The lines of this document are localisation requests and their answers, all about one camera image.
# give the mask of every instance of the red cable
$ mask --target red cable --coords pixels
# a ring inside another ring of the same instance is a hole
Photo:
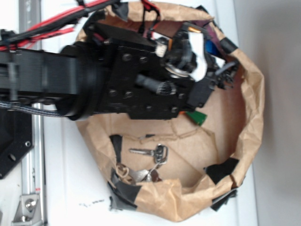
[[[30,48],[33,44],[35,44],[36,42],[38,42],[38,41],[40,41],[42,39],[52,38],[52,37],[55,37],[55,36],[58,36],[58,35],[62,35],[62,34],[67,34],[67,33],[73,32],[73,31],[74,31],[74,28],[70,27],[70,28],[66,28],[66,29],[63,29],[63,30],[59,30],[59,31],[55,31],[55,32],[49,32],[49,33],[46,33],[46,34],[38,35],[38,36],[32,37],[31,40],[24,40],[22,42],[19,42],[17,44],[17,47],[21,48],[21,47],[24,47],[27,44],[31,43],[31,45],[29,47],[27,47],[27,48]],[[9,47],[10,47],[11,50],[15,50],[16,49],[16,45],[10,45]],[[4,51],[4,50],[7,50],[6,46],[0,47],[0,51]]]
[[[155,8],[158,12],[160,12],[160,9],[155,4],[149,2],[148,0],[141,0],[141,2],[147,10],[151,10],[152,8]]]
[[[108,1],[108,0],[96,0],[96,1],[93,1],[93,2],[90,2],[90,3],[87,3],[86,6],[87,6],[88,8],[90,8],[90,7],[93,7],[93,6],[97,6],[97,5],[99,5],[99,4],[102,4],[102,3],[106,2],[106,1]],[[69,15],[71,15],[71,14],[77,13],[77,12],[83,10],[83,9],[84,9],[83,6],[77,6],[77,7],[74,7],[74,8],[72,8],[72,9],[69,9],[69,10],[67,10],[67,11],[65,11],[65,12],[63,12],[63,13],[60,13],[60,14],[54,16],[54,17],[51,17],[51,18],[49,18],[49,19],[47,19],[47,20],[45,20],[45,21],[43,21],[43,22],[41,22],[41,23],[39,23],[39,24],[34,25],[33,27],[31,27],[31,28],[29,29],[29,31],[34,30],[34,29],[36,29],[36,28],[38,28],[38,27],[42,27],[42,26],[51,24],[51,23],[53,23],[53,22],[55,22],[55,21],[57,21],[57,20],[60,20],[60,19],[62,19],[62,18],[64,18],[64,17],[66,17],[66,16],[69,16]]]

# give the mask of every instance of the silver key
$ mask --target silver key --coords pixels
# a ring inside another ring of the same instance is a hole
[[[155,155],[155,150],[149,150],[149,149],[131,148],[129,151],[131,153],[135,153],[135,154],[143,154],[143,155],[149,155],[149,156],[154,156]]]
[[[168,147],[162,144],[158,144],[155,150],[131,148],[129,151],[131,153],[153,156],[156,164],[165,164],[168,158]]]

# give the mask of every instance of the white paper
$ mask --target white paper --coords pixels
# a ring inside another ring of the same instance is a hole
[[[196,81],[201,81],[207,72],[207,61],[204,56],[204,35],[203,33],[190,32],[189,41],[191,44],[192,52],[197,55],[197,68],[190,74]]]

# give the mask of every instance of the metal bracket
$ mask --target metal bracket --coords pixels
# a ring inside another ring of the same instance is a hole
[[[39,194],[22,195],[12,226],[42,226]]]

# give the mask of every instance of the black cable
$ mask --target black cable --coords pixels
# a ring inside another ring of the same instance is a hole
[[[74,22],[76,19],[80,19],[82,17],[84,17],[87,14],[87,9],[89,9],[90,12],[94,12],[94,11],[98,11],[100,9],[103,9],[105,7],[107,7],[108,5],[114,4],[119,2],[120,0],[108,0],[107,2],[104,2],[100,5],[97,6],[93,6],[93,7],[89,7],[86,9],[82,9],[79,12],[76,12],[74,14],[68,15],[63,19],[57,20],[51,24],[39,27],[37,29],[34,29],[32,31],[27,31],[21,34],[17,34],[11,38],[6,39],[6,41],[0,41],[0,46],[4,46],[6,45],[6,43],[18,43],[21,42],[23,40],[27,40],[30,39],[31,37],[38,35],[38,34],[43,34],[43,33],[47,33],[50,31],[53,31],[56,28],[61,28],[62,26],[68,25],[70,24],[70,22]]]

